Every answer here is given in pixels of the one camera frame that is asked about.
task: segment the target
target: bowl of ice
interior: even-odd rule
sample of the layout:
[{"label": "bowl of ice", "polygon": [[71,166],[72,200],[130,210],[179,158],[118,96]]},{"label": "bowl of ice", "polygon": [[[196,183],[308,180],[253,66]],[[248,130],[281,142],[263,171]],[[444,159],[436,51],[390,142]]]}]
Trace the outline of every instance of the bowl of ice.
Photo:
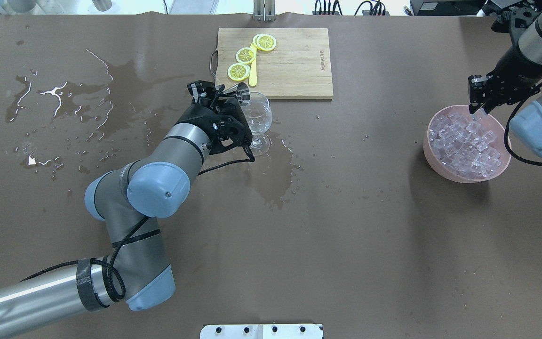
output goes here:
[{"label": "bowl of ice", "polygon": [[424,156],[436,173],[454,182],[490,180],[510,164],[504,133],[503,125],[490,114],[474,120],[466,105],[445,107],[430,120]]}]

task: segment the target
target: cutting board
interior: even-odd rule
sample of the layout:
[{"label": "cutting board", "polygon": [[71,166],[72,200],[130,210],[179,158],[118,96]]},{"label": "cutting board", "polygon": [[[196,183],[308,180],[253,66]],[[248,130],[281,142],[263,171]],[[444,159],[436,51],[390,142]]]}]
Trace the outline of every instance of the cutting board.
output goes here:
[{"label": "cutting board", "polygon": [[237,62],[235,53],[250,47],[252,37],[258,33],[273,35],[277,46],[271,52],[256,53],[258,84],[251,91],[269,99],[334,97],[327,28],[219,28],[217,85],[235,84],[227,76],[227,69]]}]

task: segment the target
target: metal bracket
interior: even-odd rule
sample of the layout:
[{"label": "metal bracket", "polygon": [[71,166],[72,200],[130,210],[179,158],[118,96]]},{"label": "metal bracket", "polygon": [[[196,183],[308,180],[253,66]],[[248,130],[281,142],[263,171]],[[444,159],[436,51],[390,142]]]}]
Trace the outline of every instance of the metal bracket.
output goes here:
[{"label": "metal bracket", "polygon": [[275,0],[254,0],[252,18],[256,21],[275,21]]},{"label": "metal bracket", "polygon": [[220,324],[207,325],[200,339],[323,339],[322,324]]}]

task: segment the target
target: pink bowl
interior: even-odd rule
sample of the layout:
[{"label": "pink bowl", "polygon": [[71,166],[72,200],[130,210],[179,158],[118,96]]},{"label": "pink bowl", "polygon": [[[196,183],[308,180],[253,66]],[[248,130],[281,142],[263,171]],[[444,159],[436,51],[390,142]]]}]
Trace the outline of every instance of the pink bowl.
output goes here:
[{"label": "pink bowl", "polygon": [[464,111],[467,113],[468,107],[466,105],[453,105],[453,106],[445,107],[444,109],[441,109],[438,113],[436,113],[430,120],[430,123],[428,124],[428,129],[426,130],[426,133],[424,135],[424,140],[423,140],[423,154],[424,156],[426,156],[426,160],[428,161],[428,164],[430,164],[430,167],[432,167],[432,169],[436,171],[436,173],[438,173],[440,176],[443,176],[444,178],[447,178],[454,182],[460,182],[460,183],[483,182],[483,181],[491,180],[493,178],[498,177],[499,175],[501,175],[501,173],[503,173],[503,171],[505,171],[505,169],[510,164],[511,155],[510,153],[507,152],[507,150],[505,149],[505,145],[502,142],[503,134],[505,133],[505,129],[503,128],[503,125],[501,125],[501,123],[499,123],[497,119],[495,119],[490,114],[480,119],[478,122],[486,130],[493,131],[495,134],[497,134],[497,141],[495,141],[495,143],[491,146],[494,147],[497,151],[499,151],[499,153],[501,153],[501,157],[499,158],[499,160],[501,160],[501,166],[497,169],[497,171],[492,176],[489,176],[487,178],[482,178],[482,179],[464,178],[460,176],[459,174],[457,174],[456,172],[454,172],[449,167],[446,167],[445,165],[443,165],[438,160],[438,158],[434,155],[434,152],[432,152],[432,148],[430,147],[430,140],[428,139],[428,131],[430,130],[430,125],[432,124],[433,120],[435,120],[438,116],[441,116],[441,115],[448,116],[451,112],[456,111],[456,110]]}]

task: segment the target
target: brown table surface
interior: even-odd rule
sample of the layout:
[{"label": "brown table surface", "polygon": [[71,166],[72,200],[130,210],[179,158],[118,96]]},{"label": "brown table surface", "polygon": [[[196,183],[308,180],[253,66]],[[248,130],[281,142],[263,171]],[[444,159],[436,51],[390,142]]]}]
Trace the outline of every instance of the brown table surface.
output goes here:
[{"label": "brown table surface", "polygon": [[[0,288],[110,252],[84,208],[87,185],[153,150],[189,106],[185,84],[212,79],[219,27],[259,25],[329,28],[334,99],[273,101],[268,156],[198,178],[161,221],[170,300],[21,337],[197,338],[203,324],[315,322],[327,338],[542,338],[542,168],[512,161],[463,185],[422,153],[431,116],[465,105],[467,76],[510,45],[489,18],[0,16]],[[7,122],[24,77],[24,108]],[[52,118],[58,100],[39,91],[66,82]],[[504,122],[510,109],[494,114]],[[55,180],[54,161],[24,166],[30,152],[62,157]]]}]

